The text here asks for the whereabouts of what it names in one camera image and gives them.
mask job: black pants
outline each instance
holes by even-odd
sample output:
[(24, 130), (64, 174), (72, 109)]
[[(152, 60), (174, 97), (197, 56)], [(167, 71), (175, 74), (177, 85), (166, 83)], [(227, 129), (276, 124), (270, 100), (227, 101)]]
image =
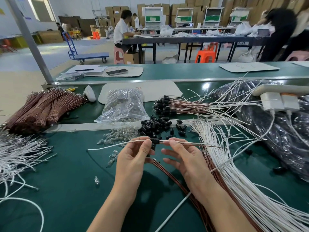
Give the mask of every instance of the black pants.
[(293, 51), (308, 50), (308, 47), (309, 47), (309, 30), (304, 30), (298, 36), (291, 38), (290, 44), (283, 52), (278, 61), (285, 61)]
[(121, 43), (115, 44), (117, 48), (121, 48), (124, 52), (128, 51), (128, 54), (136, 52), (137, 45), (123, 45)]
[(291, 24), (276, 30), (267, 41), (260, 62), (271, 62), (288, 42), (296, 25)]

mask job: window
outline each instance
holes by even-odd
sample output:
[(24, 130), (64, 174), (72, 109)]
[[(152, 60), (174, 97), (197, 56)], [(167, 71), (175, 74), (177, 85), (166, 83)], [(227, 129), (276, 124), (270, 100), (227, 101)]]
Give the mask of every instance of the window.
[(55, 16), (52, 12), (49, 0), (28, 0), (34, 16), (40, 22), (53, 22)]

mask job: floor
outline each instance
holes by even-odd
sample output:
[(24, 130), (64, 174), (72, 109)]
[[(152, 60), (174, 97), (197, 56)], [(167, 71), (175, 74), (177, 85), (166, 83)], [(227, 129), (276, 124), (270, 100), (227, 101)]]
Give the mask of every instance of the floor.
[[(107, 64), (114, 63), (112, 40), (79, 40), (74, 41), (78, 53), (109, 52), (110, 58)], [(41, 55), (53, 77), (72, 65), (79, 65), (78, 61), (72, 61), (68, 57), (68, 45), (66, 42), (44, 44), (38, 46)], [(232, 62), (237, 62), (238, 57), (246, 52), (247, 48), (237, 48)], [(226, 62), (230, 48), (221, 48), (218, 62)], [(183, 63), (184, 52), (180, 52), (180, 60)], [(156, 47), (156, 63), (161, 63), (165, 57), (172, 57), (178, 54), (178, 46), (165, 44)], [(191, 61), (194, 63), (197, 50), (192, 51)], [(146, 49), (146, 63), (152, 62), (152, 49)], [(101, 59), (86, 60), (85, 64), (101, 64)], [(45, 83), (44, 77), (37, 66), (28, 48), (19, 49), (16, 53), (2, 53), (0, 55), (0, 123), (6, 121), (14, 112), (24, 105), (27, 95), (32, 91), (42, 90), (41, 85)]]

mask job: man in white shirt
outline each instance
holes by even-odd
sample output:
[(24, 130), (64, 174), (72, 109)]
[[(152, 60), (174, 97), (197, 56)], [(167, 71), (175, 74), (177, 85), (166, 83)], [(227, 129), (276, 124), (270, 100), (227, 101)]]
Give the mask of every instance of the man in white shirt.
[(140, 32), (130, 32), (127, 25), (131, 21), (132, 12), (130, 10), (122, 11), (122, 19), (119, 20), (114, 29), (114, 44), (116, 47), (121, 48), (124, 52), (133, 53), (136, 51), (137, 45), (124, 45), (122, 40), (125, 36), (133, 37), (134, 35), (140, 35)]
[(134, 22), (135, 22), (135, 28), (140, 28), (139, 19), (138, 19), (137, 15), (135, 13), (133, 14), (133, 18), (134, 18)]

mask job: green workbench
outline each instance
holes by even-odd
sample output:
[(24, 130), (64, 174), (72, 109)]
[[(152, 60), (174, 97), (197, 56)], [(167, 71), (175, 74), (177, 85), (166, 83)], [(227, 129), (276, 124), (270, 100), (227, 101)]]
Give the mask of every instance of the green workbench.
[[(125, 65), (143, 67), (141, 76), (137, 77), (84, 77), (77, 81), (60, 81), (61, 84), (90, 85), (111, 82), (146, 82), (151, 80), (172, 80), (174, 82), (226, 81), (235, 80), (245, 73), (232, 73), (219, 67), (221, 63), (181, 63), (181, 64), (140, 64)], [(267, 62), (280, 70), (250, 72), (246, 79), (291, 79), (309, 78), (309, 69), (291, 62)]]
[[(309, 84), (308, 79), (291, 79), (282, 82), (290, 85)], [(208, 91), (226, 83), (227, 81), (209, 82)], [(194, 96), (187, 89), (204, 94), (202, 88), (205, 82), (177, 82), (176, 84), (185, 98)], [(76, 92), (82, 92), (84, 87), (79, 86)], [(102, 85), (95, 85), (92, 88), (98, 97)], [(152, 105), (153, 102), (144, 104), (149, 115), (153, 114)], [(92, 121), (102, 113), (102, 109), (103, 105), (98, 102), (87, 103), (72, 111), (69, 117), (63, 118), (61, 124), (93, 123)], [(176, 118), (192, 119), (194, 116), (179, 115)], [(27, 184), (36, 186), (40, 190), (36, 192), (24, 187), (14, 195), (14, 197), (32, 200), (41, 207), (45, 218), (44, 232), (84, 232), (104, 203), (113, 186), (116, 169), (116, 165), (106, 168), (109, 155), (113, 153), (113, 150), (120, 151), (122, 148), (118, 146), (101, 151), (87, 152), (86, 150), (102, 147), (96, 143), (107, 132), (97, 130), (44, 134), (48, 138), (49, 145), (54, 147), (53, 153), (57, 155), (48, 163), (37, 165), (37, 172), (29, 171), (23, 174)], [(198, 135), (193, 132), (187, 132), (186, 139), (191, 142), (199, 141)], [(232, 146), (231, 152), (238, 147), (238, 145)], [(184, 183), (181, 174), (162, 161), (164, 156), (160, 152), (161, 148), (163, 148), (162, 145), (157, 146), (154, 158), (160, 161), (181, 183)], [(260, 145), (253, 145), (250, 149), (253, 151), (251, 156), (243, 154), (235, 159), (235, 165), (239, 170), (253, 183), (276, 192), (291, 207), (308, 212), (309, 184), (291, 172), (275, 175), (272, 168), (279, 167), (279, 161), (270, 156)], [(100, 181), (99, 186), (95, 185), (95, 176)], [(266, 195), (277, 199), (271, 192), (261, 190)], [(0, 194), (4, 195), (4, 189), (1, 186)], [(122, 231), (155, 231), (184, 197), (180, 188), (168, 176), (154, 165), (145, 165), (137, 198), (126, 216)], [(41, 226), (41, 217), (37, 208), (21, 201), (10, 200), (2, 203), (0, 218), (0, 231), (3, 232), (33, 232), (39, 231)], [(198, 211), (188, 200), (164, 226), (162, 232), (191, 231), (192, 229), (205, 231)]]

